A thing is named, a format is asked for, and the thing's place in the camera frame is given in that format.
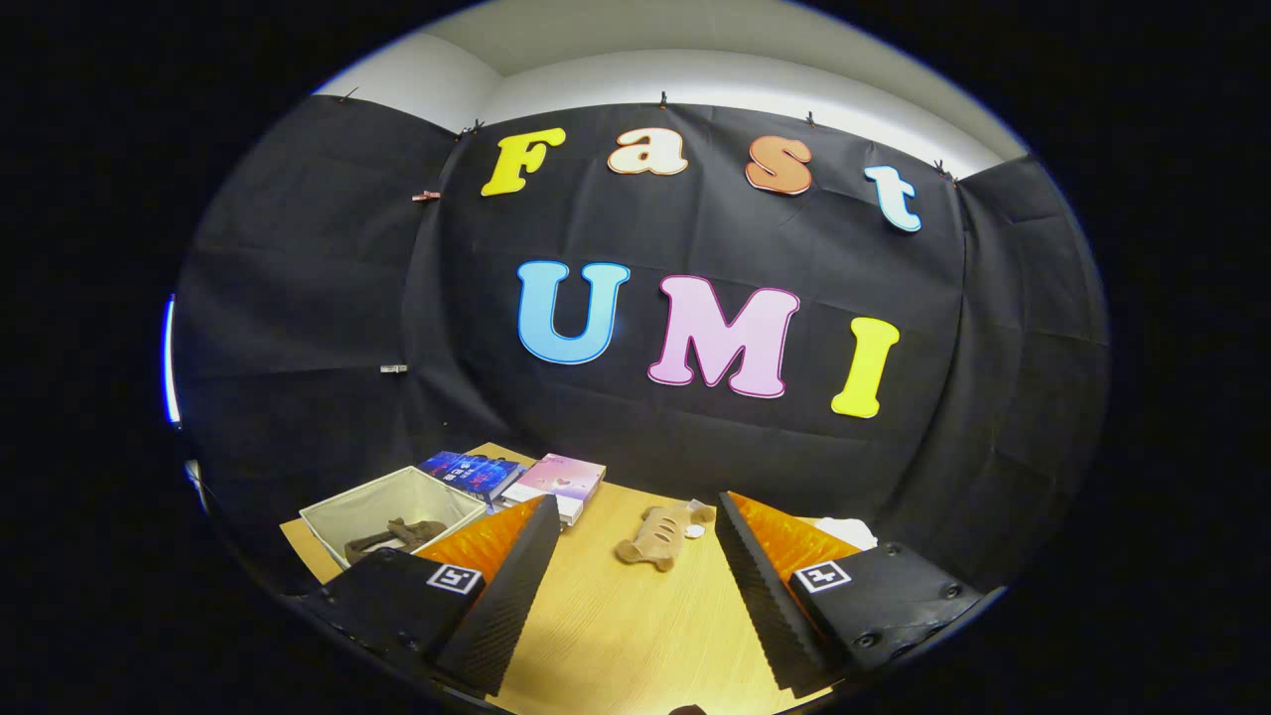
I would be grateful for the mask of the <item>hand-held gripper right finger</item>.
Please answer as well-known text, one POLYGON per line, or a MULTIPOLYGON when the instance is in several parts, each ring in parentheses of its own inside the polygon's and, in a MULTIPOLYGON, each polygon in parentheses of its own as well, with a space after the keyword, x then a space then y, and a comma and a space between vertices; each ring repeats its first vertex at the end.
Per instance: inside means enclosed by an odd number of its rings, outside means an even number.
POLYGON ((894 674, 1002 597, 904 544, 855 549, 731 491, 716 533, 777 687, 798 697, 894 674))

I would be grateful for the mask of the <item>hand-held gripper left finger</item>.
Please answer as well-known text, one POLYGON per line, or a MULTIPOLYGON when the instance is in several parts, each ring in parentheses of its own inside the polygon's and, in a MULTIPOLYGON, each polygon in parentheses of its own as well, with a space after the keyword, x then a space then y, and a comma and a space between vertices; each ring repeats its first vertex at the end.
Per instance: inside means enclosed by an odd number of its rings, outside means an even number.
POLYGON ((500 692, 559 533, 557 498, 540 495, 417 555, 376 549, 294 608, 403 679, 483 698, 500 692))

